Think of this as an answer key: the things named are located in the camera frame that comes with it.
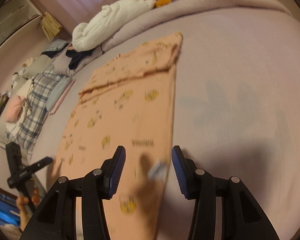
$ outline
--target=plaid fabric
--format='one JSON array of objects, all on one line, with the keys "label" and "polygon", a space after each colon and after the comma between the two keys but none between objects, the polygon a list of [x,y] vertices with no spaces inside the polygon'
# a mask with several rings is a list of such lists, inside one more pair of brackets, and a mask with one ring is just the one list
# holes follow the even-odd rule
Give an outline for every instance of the plaid fabric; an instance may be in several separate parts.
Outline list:
[{"label": "plaid fabric", "polygon": [[60,51],[62,50],[66,45],[68,45],[68,41],[56,39],[53,43],[50,44],[49,47],[47,47],[42,53],[46,51]]},{"label": "plaid fabric", "polygon": [[19,124],[18,132],[7,131],[7,137],[27,150],[28,155],[32,155],[34,145],[48,116],[45,106],[49,95],[57,83],[65,77],[54,75],[53,70],[39,73],[34,78],[34,89],[28,97],[29,109],[32,114],[26,116],[25,120]]}]

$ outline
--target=mattress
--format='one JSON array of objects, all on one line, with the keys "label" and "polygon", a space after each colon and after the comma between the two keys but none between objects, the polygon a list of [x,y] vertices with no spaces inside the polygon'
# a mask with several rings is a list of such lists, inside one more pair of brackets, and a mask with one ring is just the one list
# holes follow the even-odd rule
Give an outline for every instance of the mattress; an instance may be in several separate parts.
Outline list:
[{"label": "mattress", "polygon": [[[30,162],[55,156],[78,92],[94,69],[179,31],[184,41],[176,66],[173,145],[215,177],[241,178],[279,238],[291,239],[300,227],[300,23],[286,12],[210,9],[156,25],[110,49],[75,75]],[[56,180],[47,169],[37,177],[48,188]],[[157,239],[187,239],[193,206],[170,169]]]}]

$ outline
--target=screw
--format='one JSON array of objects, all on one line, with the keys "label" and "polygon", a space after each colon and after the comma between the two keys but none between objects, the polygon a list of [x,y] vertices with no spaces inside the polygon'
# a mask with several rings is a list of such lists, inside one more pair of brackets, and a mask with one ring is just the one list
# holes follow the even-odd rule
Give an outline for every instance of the screw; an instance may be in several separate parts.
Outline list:
[{"label": "screw", "polygon": [[97,176],[97,175],[100,175],[102,173],[102,170],[101,169],[95,169],[92,174]]},{"label": "screw", "polygon": [[59,179],[58,179],[58,182],[59,183],[65,183],[67,181],[67,177],[60,177]]},{"label": "screw", "polygon": [[204,172],[205,171],[203,169],[196,169],[195,170],[195,173],[198,174],[198,175],[204,175]]},{"label": "screw", "polygon": [[238,183],[240,181],[240,179],[236,176],[231,177],[232,182],[234,183]]}]

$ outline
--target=pink folded cloth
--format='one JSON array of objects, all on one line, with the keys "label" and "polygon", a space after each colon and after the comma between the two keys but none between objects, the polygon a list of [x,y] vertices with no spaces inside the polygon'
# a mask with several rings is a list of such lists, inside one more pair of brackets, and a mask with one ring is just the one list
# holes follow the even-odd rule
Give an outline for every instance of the pink folded cloth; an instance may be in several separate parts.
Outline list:
[{"label": "pink folded cloth", "polygon": [[61,105],[61,103],[63,102],[63,100],[65,100],[66,95],[68,94],[68,92],[70,91],[70,89],[71,89],[71,87],[73,86],[74,83],[75,83],[75,79],[71,80],[71,82],[67,86],[66,90],[63,92],[63,94],[61,95],[61,97],[56,102],[56,105],[51,110],[50,114],[55,114],[56,113],[56,111],[58,110],[58,108]]},{"label": "pink folded cloth", "polygon": [[18,95],[13,96],[7,105],[6,122],[17,122],[22,113],[22,105],[26,99]]}]

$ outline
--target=ribbed blue pad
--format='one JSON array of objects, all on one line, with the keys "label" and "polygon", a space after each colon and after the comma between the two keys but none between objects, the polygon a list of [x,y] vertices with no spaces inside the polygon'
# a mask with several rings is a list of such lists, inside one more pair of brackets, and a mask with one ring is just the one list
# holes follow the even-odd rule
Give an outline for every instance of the ribbed blue pad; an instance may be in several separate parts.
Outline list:
[{"label": "ribbed blue pad", "polygon": [[185,170],[183,169],[183,165],[181,163],[181,160],[179,158],[179,155],[175,151],[175,149],[172,149],[171,153],[171,158],[172,158],[172,164],[174,167],[174,171],[176,172],[177,180],[179,183],[179,187],[181,190],[181,193],[185,196],[185,198],[189,197],[189,191],[188,191],[188,186],[187,186],[187,178],[186,178],[186,173]]},{"label": "ribbed blue pad", "polygon": [[110,188],[109,188],[109,195],[112,196],[117,192],[117,188],[119,185],[121,173],[123,170],[124,163],[126,161],[126,150],[123,148],[120,152],[120,156],[118,157],[117,163],[114,167],[114,172],[110,178]]}]

